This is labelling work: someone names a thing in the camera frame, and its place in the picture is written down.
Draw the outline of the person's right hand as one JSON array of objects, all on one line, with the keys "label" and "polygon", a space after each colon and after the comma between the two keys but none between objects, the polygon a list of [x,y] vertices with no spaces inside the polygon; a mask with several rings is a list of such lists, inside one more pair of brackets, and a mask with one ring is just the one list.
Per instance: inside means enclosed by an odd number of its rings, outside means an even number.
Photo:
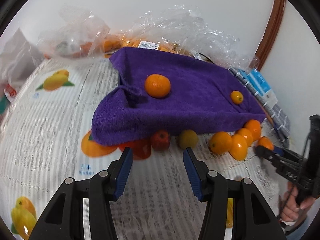
[{"label": "person's right hand", "polygon": [[310,210],[316,198],[305,198],[300,205],[296,203],[298,189],[290,182],[287,182],[287,191],[284,194],[285,205],[281,211],[280,218],[284,222],[300,223],[306,219],[306,213]]}]

